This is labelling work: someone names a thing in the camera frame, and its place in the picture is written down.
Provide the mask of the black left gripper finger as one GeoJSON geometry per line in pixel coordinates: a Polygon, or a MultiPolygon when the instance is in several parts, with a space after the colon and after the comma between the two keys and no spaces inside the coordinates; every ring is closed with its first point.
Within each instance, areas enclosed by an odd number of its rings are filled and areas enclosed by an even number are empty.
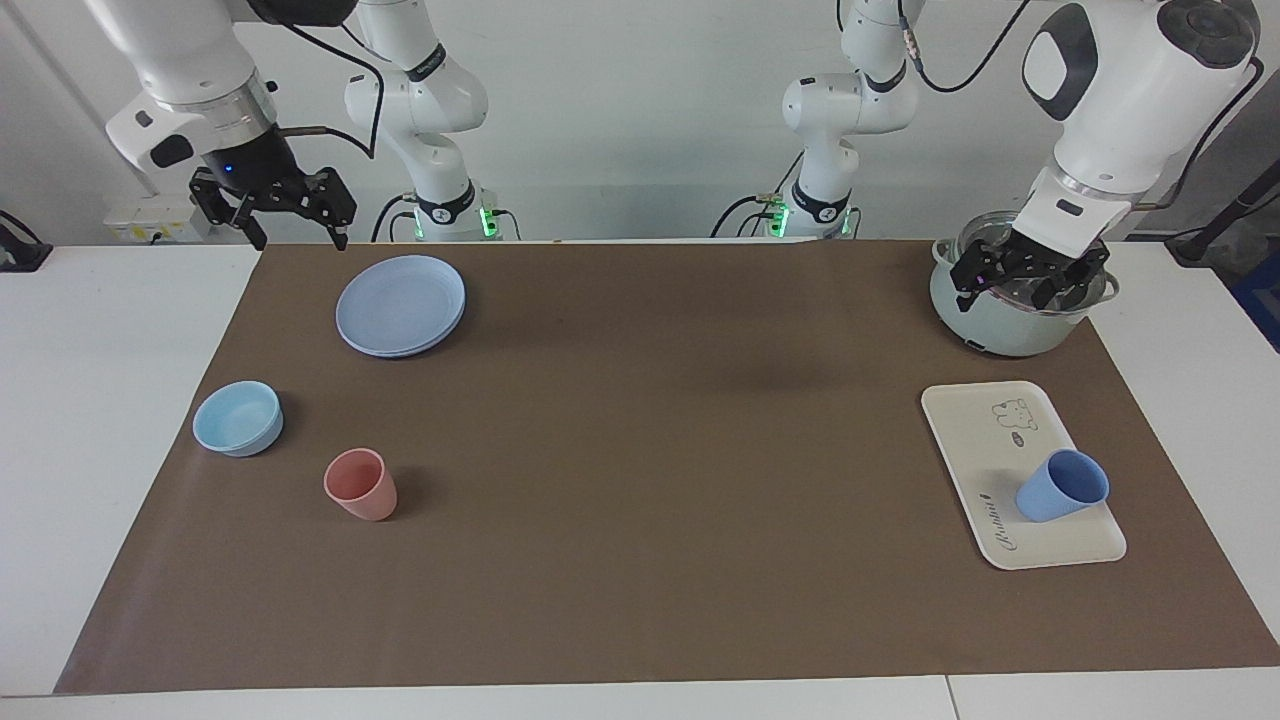
{"type": "Polygon", "coordinates": [[[1080,306],[1108,258],[1108,250],[1089,250],[1065,266],[1052,269],[1033,288],[1032,305],[1039,311],[1069,311],[1080,306]]]}
{"type": "Polygon", "coordinates": [[[968,313],[980,293],[1004,281],[1002,249],[997,245],[972,242],[950,270],[956,290],[956,307],[968,313]]]}

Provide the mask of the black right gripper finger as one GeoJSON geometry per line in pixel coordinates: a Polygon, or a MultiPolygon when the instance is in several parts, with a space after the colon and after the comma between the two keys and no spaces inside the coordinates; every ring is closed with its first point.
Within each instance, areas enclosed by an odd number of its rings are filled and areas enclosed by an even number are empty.
{"type": "Polygon", "coordinates": [[[268,236],[253,217],[256,200],[252,193],[238,196],[238,204],[227,200],[224,188],[212,170],[198,167],[189,178],[189,196],[211,225],[227,225],[241,232],[257,250],[268,246],[268,236]]]}
{"type": "Polygon", "coordinates": [[[300,215],[324,227],[338,251],[347,250],[357,202],[335,168],[324,167],[303,177],[300,206],[300,215]]]}

